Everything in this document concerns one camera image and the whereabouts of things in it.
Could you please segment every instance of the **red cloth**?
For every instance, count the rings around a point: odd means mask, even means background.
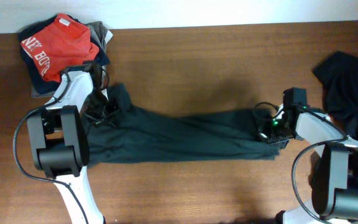
[[[21,42],[45,81],[60,82],[60,70],[93,60],[99,47],[91,43],[90,29],[60,13],[55,21]]]

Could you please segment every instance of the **wooden tabletop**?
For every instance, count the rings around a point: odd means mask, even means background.
[[[335,50],[358,56],[357,22],[112,30],[112,82],[123,82],[142,108],[183,116],[282,102],[283,90],[308,91],[322,105],[311,69]],[[12,156],[21,117],[48,99],[30,98],[15,34],[0,34],[0,223],[70,223],[52,184],[27,179]],[[19,157],[36,171],[27,128]],[[292,141],[274,161],[99,164],[89,181],[108,223],[218,223],[272,218],[299,206],[290,169],[307,142]],[[301,196],[311,197],[310,155],[298,166]]]

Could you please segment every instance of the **white label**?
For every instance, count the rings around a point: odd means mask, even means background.
[[[61,24],[65,25],[65,26],[70,25],[70,22],[67,21],[67,20],[65,20],[65,19],[63,19],[63,18],[60,18],[60,19],[59,19],[59,22],[60,22]]]

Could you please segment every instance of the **white background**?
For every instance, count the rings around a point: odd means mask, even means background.
[[[57,12],[110,29],[358,20],[356,0],[0,0],[0,33]]]

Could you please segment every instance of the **black cloth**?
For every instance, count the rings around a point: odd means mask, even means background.
[[[326,90],[324,109],[358,140],[358,58],[336,52],[313,73]]]
[[[53,16],[50,19],[37,22],[37,23],[32,24],[29,27],[25,28],[18,35],[19,42],[26,40],[27,38],[33,36],[34,34],[40,32],[41,30],[43,30],[45,27],[49,26],[51,23],[54,22],[56,17],[57,16]],[[99,52],[96,55],[94,61],[102,66],[109,64],[110,60],[109,60],[108,56],[106,55],[106,53],[104,52],[104,50],[98,44],[98,41],[94,40],[91,37],[91,42],[99,47]],[[45,93],[57,90],[60,83],[55,82],[55,81],[46,82],[45,80],[43,80],[43,78],[41,77],[41,75],[38,71],[38,68],[35,66],[34,60],[29,55],[27,55],[27,53],[23,50],[22,47],[20,47],[20,55],[21,55],[23,61],[25,62],[25,64],[27,65],[27,69],[28,69],[29,75],[31,77],[31,82],[38,93],[45,94]]]
[[[91,166],[99,162],[274,159],[279,154],[277,147],[257,141],[251,110],[169,118],[132,105],[123,84],[109,87],[108,96],[120,108],[112,122],[116,128],[108,124],[95,128],[82,117]]]

